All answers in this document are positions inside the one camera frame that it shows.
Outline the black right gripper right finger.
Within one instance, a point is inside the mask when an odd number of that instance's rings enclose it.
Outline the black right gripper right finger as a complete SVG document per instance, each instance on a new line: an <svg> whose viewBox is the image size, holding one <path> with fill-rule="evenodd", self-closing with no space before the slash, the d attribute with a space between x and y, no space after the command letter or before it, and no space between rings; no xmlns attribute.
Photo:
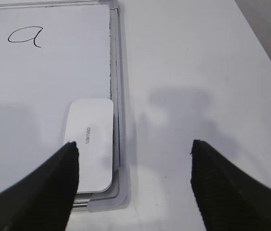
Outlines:
<svg viewBox="0 0 271 231"><path fill-rule="evenodd" d="M271 188L194 140L191 187L208 231L271 231Z"/></svg>

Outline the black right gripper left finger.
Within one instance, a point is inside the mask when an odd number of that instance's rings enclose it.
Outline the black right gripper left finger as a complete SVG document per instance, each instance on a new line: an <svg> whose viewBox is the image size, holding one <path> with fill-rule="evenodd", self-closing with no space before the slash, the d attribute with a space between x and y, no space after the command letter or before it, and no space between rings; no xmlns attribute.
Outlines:
<svg viewBox="0 0 271 231"><path fill-rule="evenodd" d="M63 231L79 184L79 151L66 143L40 167L0 193L0 231Z"/></svg>

